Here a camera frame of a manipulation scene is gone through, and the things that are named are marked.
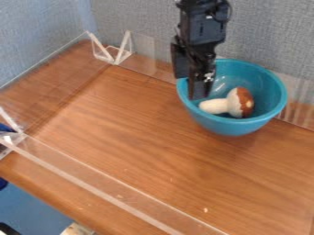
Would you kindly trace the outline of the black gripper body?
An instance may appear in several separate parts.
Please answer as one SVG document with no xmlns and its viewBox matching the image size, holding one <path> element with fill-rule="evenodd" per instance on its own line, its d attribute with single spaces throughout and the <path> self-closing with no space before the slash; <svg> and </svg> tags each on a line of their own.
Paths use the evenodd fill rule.
<svg viewBox="0 0 314 235">
<path fill-rule="evenodd" d="M 231 20 L 228 0 L 174 0 L 179 9 L 179 23 L 172 42 L 187 48 L 192 56 L 215 54 L 216 46 L 226 40 L 226 27 Z"/>
</svg>

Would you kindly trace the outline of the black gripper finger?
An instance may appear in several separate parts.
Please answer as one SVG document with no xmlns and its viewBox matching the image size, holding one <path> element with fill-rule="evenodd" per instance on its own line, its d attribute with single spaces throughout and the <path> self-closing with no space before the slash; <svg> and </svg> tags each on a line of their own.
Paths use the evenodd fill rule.
<svg viewBox="0 0 314 235">
<path fill-rule="evenodd" d="M 216 55 L 192 56 L 188 68 L 188 98 L 202 99 L 208 96 L 216 77 Z"/>
<path fill-rule="evenodd" d="M 171 43 L 172 72 L 176 79 L 188 77 L 187 48 L 178 43 Z"/>
</svg>

